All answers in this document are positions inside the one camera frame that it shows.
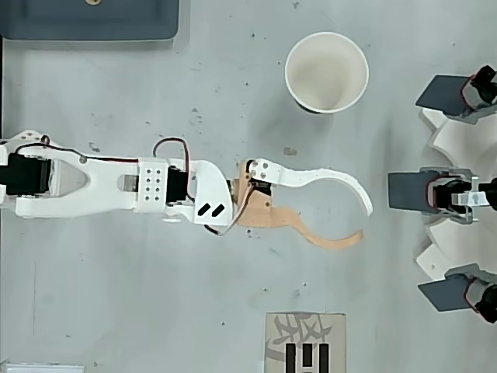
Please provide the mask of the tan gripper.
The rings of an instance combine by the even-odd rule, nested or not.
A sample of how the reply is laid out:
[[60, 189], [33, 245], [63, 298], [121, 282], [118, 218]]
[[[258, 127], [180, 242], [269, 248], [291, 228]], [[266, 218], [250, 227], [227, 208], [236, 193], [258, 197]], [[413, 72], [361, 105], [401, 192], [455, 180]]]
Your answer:
[[362, 204], [366, 216], [374, 212], [370, 196], [353, 176], [333, 169], [297, 171], [267, 159], [249, 159], [239, 166], [239, 174], [229, 181], [231, 199], [241, 212], [237, 224], [246, 228], [282, 228], [297, 230], [306, 240], [323, 249], [339, 250], [363, 239], [359, 230], [341, 239], [324, 239], [314, 234], [301, 216], [289, 207], [273, 208], [272, 184], [300, 188], [320, 180], [331, 180], [350, 188]]

